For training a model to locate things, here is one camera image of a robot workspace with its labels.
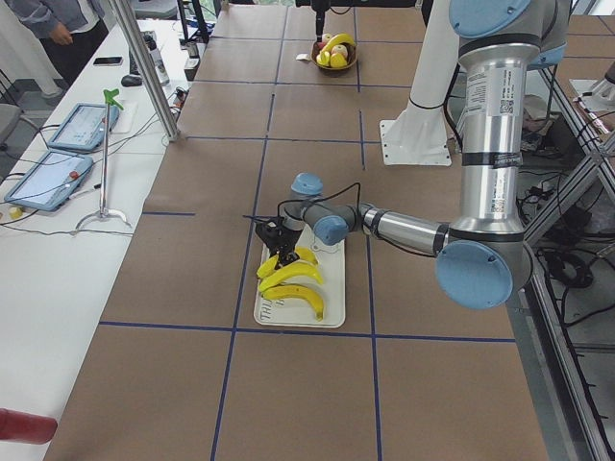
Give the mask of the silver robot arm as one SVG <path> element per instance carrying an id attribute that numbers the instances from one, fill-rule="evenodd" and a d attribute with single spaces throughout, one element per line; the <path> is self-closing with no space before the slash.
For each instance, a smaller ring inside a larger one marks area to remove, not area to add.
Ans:
<path id="1" fill-rule="evenodd" d="M 315 36 L 322 38 L 325 28 L 326 12 L 332 7 L 342 8 L 410 8 L 415 0 L 296 0 L 296 7 L 310 7 L 315 12 Z"/>
<path id="2" fill-rule="evenodd" d="M 302 173 L 276 216 L 256 227 L 278 265 L 298 259 L 304 229 L 328 245 L 364 231 L 433 258 L 441 289 L 456 303 L 474 309 L 505 303 L 530 274 L 516 209 L 526 76 L 562 60 L 569 9 L 566 1 L 434 2 L 407 107 L 381 122 L 381 146 L 389 165 L 445 163 L 440 113 L 462 69 L 459 216 L 435 223 L 366 203 L 336 206 L 318 177 Z"/>

